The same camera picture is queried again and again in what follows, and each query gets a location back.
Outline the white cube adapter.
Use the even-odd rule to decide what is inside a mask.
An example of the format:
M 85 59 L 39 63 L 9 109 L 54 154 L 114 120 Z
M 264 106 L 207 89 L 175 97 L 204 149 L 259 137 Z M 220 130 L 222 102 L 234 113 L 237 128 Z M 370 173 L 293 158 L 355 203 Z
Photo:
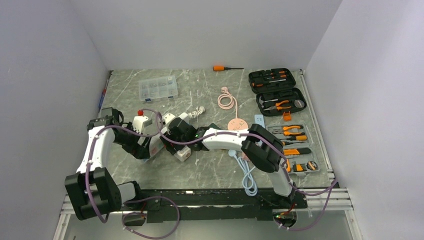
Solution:
M 191 155 L 191 149 L 187 146 L 184 146 L 181 150 L 177 150 L 174 156 L 181 162 L 184 162 Z

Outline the white plug with cord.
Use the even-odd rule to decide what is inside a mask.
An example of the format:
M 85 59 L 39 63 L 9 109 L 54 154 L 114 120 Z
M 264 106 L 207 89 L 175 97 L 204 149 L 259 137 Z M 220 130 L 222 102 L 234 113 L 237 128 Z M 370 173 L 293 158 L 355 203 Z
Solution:
M 190 119 L 197 119 L 199 115 L 203 114 L 206 111 L 204 106 L 198 106 L 196 109 L 192 112 L 188 113 L 188 116 Z

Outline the white long power strip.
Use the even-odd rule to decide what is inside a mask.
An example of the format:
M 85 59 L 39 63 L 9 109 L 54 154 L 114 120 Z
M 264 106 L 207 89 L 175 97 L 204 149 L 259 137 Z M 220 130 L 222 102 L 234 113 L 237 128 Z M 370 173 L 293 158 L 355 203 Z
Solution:
M 175 118 L 180 118 L 181 120 L 185 121 L 186 123 L 189 122 L 189 116 L 187 113 L 183 112 L 179 116 L 175 116 L 171 113 L 166 113 L 162 117 L 162 121 L 164 122 L 164 126 L 161 130 L 161 133 L 166 136 L 168 139 L 173 139 L 176 142 L 181 142 L 182 140 L 176 140 L 176 137 L 171 136 L 168 130 L 168 125 L 171 123 L 172 120 Z M 181 150 L 186 145 L 180 145 L 180 144 L 174 144 L 166 139 L 164 139 L 160 134 L 153 136 L 148 144 L 147 144 L 147 150 L 148 150 L 148 156 L 149 160 L 152 159 L 155 155 L 157 155 L 161 150 L 166 150 L 168 153 L 170 153 L 172 156 L 178 151 Z

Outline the light blue round plug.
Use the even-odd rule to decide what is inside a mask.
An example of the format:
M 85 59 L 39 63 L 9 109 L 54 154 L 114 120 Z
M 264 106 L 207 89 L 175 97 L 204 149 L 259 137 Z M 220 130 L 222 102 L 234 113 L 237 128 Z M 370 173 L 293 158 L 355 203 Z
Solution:
M 235 150 L 229 150 L 228 155 L 232 158 L 237 158 L 237 152 Z

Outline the pink round socket base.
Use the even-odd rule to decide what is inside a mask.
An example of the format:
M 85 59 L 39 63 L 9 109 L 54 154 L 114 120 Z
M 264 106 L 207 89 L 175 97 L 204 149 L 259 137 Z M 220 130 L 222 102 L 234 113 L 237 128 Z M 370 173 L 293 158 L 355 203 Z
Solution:
M 229 123 L 227 124 L 227 129 L 230 131 L 245 130 L 248 128 L 249 128 L 248 123 L 241 118 L 234 118 L 230 120 Z

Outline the light blue power strip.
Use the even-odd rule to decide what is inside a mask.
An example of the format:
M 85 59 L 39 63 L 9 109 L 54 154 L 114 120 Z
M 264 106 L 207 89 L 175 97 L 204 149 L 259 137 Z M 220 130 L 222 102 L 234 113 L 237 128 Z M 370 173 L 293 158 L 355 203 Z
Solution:
M 254 115 L 254 123 L 262 126 L 263 128 L 266 127 L 265 118 L 262 114 L 255 114 Z

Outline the black tool case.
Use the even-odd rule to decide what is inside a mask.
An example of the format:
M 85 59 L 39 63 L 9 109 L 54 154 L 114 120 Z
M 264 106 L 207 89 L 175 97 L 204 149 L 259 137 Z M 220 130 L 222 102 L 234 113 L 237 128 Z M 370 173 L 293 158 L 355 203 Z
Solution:
M 256 104 L 265 117 L 298 113 L 306 109 L 307 101 L 300 89 L 296 88 L 296 80 L 287 68 L 258 70 L 248 74 L 251 90 L 256 94 Z M 289 100 L 292 108 L 283 110 L 266 110 L 276 103 Z

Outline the grey tool case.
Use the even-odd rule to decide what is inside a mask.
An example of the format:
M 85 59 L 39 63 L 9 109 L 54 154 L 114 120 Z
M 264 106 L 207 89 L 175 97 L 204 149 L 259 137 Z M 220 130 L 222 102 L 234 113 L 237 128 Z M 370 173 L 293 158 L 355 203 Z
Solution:
M 305 176 L 319 172 L 318 158 L 312 150 L 312 139 L 302 124 L 268 125 L 266 129 L 283 144 L 287 158 L 286 170 L 290 175 Z

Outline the dark green cube adapter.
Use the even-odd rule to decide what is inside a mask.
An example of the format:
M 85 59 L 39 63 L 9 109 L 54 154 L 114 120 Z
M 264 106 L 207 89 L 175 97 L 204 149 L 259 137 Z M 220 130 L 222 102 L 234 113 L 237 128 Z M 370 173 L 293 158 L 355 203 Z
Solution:
M 221 128 L 220 128 L 220 127 L 218 127 L 215 123 L 211 123 L 208 127 L 209 127 L 209 128 L 212 128 L 212 129 L 216 129 L 216 130 L 220 130 L 220 129 L 221 129 Z

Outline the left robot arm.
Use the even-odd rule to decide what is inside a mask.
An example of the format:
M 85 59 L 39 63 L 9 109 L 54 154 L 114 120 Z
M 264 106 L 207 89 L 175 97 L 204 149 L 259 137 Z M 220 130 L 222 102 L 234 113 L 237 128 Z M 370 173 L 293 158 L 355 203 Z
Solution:
M 116 184 L 107 170 L 107 162 L 113 144 L 120 145 L 138 160 L 149 160 L 152 139 L 143 134 L 143 129 L 151 124 L 152 120 L 142 114 L 125 122 L 123 113 L 113 107 L 103 108 L 97 118 L 89 121 L 83 160 L 76 173 L 68 175 L 64 181 L 79 220 L 98 217 L 106 223 L 110 213 L 119 211 L 123 204 L 131 210 L 143 205 L 139 184 L 134 180 Z

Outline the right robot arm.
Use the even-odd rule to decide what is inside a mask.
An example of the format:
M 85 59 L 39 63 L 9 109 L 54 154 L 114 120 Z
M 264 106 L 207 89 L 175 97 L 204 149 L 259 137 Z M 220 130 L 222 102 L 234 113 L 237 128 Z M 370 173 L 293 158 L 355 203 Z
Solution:
M 187 146 L 192 151 L 233 150 L 243 152 L 253 165 L 267 173 L 276 203 L 287 208 L 295 201 L 294 182 L 287 171 L 283 144 L 259 124 L 248 129 L 221 130 L 211 126 L 195 128 L 180 117 L 157 114 L 158 123 L 167 128 L 163 139 L 173 147 Z

